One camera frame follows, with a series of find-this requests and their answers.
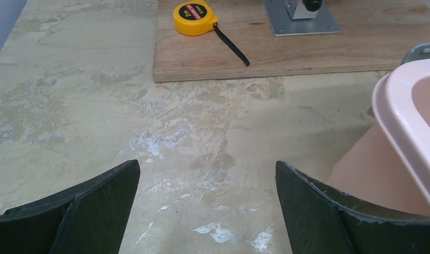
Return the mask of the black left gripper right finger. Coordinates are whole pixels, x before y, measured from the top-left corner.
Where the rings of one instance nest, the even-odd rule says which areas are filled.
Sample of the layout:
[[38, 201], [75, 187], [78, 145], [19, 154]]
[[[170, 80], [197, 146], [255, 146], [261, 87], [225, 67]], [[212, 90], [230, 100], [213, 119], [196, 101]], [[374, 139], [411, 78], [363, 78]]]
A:
[[293, 253], [430, 253], [430, 217], [379, 206], [276, 162]]

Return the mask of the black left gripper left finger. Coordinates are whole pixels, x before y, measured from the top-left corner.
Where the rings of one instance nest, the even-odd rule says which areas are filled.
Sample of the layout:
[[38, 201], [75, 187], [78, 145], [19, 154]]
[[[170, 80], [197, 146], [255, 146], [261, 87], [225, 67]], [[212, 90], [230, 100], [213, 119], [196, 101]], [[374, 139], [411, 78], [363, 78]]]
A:
[[137, 160], [0, 215], [0, 253], [118, 253], [139, 184]]

